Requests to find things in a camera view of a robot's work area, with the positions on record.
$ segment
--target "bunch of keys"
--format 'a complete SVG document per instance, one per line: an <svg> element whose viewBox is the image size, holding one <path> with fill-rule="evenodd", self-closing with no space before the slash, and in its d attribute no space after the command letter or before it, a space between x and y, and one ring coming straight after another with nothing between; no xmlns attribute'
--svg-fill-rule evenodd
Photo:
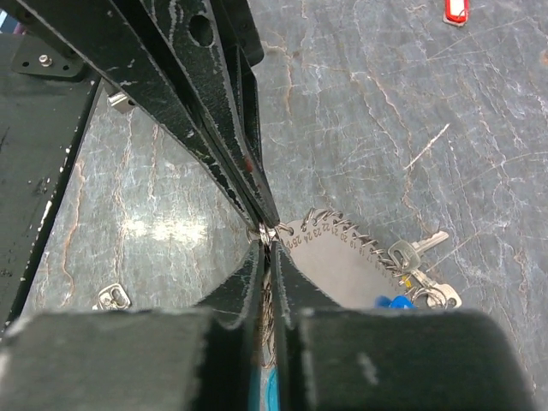
<svg viewBox="0 0 548 411"><path fill-rule="evenodd" d="M131 306L131 300L122 285L116 283L105 287L98 294L99 303L93 310L125 310Z"/></svg>
<svg viewBox="0 0 548 411"><path fill-rule="evenodd" d="M453 287L448 284L439 284L419 270L422 264L420 261L422 254L448 238L449 235L446 232L439 231L432 237L422 241L412 243L405 240L397 241L388 249L388 255L394 261L394 264L404 273L413 276L423 289L428 290L426 304L429 307L439 307L441 305L458 308L462 305L461 297Z"/></svg>

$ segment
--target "silver bolt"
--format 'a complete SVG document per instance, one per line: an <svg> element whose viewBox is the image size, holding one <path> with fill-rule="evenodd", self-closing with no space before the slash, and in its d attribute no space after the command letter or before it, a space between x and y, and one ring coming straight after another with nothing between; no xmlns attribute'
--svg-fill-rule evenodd
<svg viewBox="0 0 548 411"><path fill-rule="evenodd" d="M53 60L51 60L51 57L49 57L47 54L43 54L42 56L38 57L38 61L40 64L42 64L42 67L50 67L53 63Z"/></svg>

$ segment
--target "screw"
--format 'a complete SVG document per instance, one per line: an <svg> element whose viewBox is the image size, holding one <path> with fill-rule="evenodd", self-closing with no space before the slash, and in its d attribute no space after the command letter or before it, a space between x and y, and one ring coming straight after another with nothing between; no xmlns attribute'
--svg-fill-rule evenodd
<svg viewBox="0 0 548 411"><path fill-rule="evenodd" d="M42 64L42 67L50 67L53 63L53 60L51 60L51 57L49 57L47 54L43 54L42 56L38 57L38 61L40 64Z"/></svg>

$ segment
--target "metal plate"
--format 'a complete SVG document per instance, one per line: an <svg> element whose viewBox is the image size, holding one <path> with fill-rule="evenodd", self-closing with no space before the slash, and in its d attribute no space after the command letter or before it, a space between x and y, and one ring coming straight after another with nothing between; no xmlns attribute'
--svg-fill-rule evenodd
<svg viewBox="0 0 548 411"><path fill-rule="evenodd" d="M295 265L307 278L330 298L345 308L372 308L380 295L393 298L405 292L397 284L392 273L378 262L378 255L372 253L374 246L361 246L354 238L360 235L355 229L346 229L351 224L336 226L341 221L333 215L317 223L314 216L324 210L317 210L301 229L302 220L288 224L294 230L291 235L280 231L280 239L289 250Z"/></svg>

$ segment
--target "gray marble tabletop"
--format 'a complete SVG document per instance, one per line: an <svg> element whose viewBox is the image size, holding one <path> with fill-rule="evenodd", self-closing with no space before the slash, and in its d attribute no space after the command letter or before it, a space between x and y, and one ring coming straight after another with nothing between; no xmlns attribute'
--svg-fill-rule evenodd
<svg viewBox="0 0 548 411"><path fill-rule="evenodd" d="M428 273L506 331L548 408L547 2L252 0L265 48L265 169L282 220L344 211L381 244L438 229ZM194 304L236 266L244 224L135 110L100 99L26 313Z"/></svg>

